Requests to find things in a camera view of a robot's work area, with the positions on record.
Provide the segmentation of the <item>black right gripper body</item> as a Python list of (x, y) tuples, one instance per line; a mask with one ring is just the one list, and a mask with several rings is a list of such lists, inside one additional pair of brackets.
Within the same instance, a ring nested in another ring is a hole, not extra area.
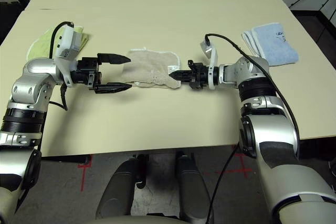
[(208, 86), (208, 67), (201, 62), (188, 60), (188, 83), (194, 90), (200, 90)]

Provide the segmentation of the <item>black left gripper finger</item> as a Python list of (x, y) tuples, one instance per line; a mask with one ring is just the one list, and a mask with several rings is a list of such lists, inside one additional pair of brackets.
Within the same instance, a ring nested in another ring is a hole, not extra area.
[(121, 82), (108, 82), (106, 84), (98, 84), (93, 87), (96, 94), (118, 93), (131, 88), (131, 84)]
[(124, 63), (131, 62), (131, 59), (119, 54), (98, 53), (97, 61), (99, 65), (103, 63), (109, 63), (112, 65), (121, 65)]

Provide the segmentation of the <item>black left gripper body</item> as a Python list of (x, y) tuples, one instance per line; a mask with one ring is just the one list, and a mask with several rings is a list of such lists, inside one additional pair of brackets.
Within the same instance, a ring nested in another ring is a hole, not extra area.
[(99, 71), (101, 60), (99, 57), (83, 57), (78, 60), (75, 70), (70, 72), (73, 83), (84, 84), (89, 90), (97, 91), (101, 85), (102, 74)]

